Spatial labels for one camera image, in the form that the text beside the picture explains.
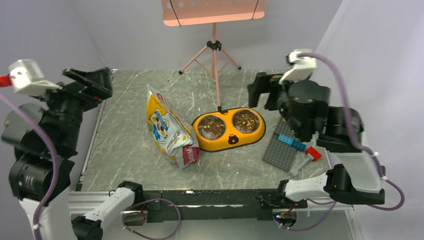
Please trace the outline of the pet food bag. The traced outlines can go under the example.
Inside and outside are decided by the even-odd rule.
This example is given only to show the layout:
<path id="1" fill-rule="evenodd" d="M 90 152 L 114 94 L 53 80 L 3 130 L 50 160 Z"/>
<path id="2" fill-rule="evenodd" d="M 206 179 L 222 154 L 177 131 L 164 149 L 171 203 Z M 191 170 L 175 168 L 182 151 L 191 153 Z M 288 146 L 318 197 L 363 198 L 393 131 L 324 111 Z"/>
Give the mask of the pet food bag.
<path id="1" fill-rule="evenodd" d="M 172 101 L 149 84 L 146 125 L 160 151 L 179 168 L 199 162 L 200 147 L 194 128 L 177 113 Z"/>

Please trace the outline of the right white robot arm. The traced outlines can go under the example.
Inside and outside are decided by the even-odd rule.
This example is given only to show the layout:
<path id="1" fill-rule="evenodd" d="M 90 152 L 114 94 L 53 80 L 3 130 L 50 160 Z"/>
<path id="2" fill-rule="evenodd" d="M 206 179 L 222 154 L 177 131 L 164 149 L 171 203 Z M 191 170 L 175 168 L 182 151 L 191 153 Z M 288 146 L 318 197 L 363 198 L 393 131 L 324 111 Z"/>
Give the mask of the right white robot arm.
<path id="1" fill-rule="evenodd" d="M 319 197 L 347 205 L 385 203 L 380 182 L 385 169 L 361 144 L 361 117 L 350 107 L 331 106 L 330 88 L 309 79 L 279 83 L 276 74 L 259 72 L 247 90 L 249 107 L 256 107 L 260 95 L 268 94 L 265 109 L 278 111 L 301 142 L 316 137 L 316 145 L 331 162 L 331 169 L 319 176 L 282 180 L 275 195 L 280 207 Z"/>

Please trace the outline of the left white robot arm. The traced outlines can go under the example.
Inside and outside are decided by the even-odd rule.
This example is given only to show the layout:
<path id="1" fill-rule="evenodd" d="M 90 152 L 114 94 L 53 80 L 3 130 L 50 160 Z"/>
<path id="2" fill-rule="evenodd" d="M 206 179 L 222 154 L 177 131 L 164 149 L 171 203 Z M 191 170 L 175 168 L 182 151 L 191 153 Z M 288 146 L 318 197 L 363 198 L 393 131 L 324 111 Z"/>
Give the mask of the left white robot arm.
<path id="1" fill-rule="evenodd" d="M 13 195 L 27 214 L 37 240 L 100 240 L 109 224 L 144 203 L 141 184 L 124 181 L 95 209 L 71 217 L 69 195 L 83 114 L 113 94 L 113 71 L 67 68 L 68 84 L 45 80 L 39 70 L 16 67 L 8 75 L 17 92 L 46 103 L 13 106 L 1 140 L 14 148 L 9 172 Z"/>

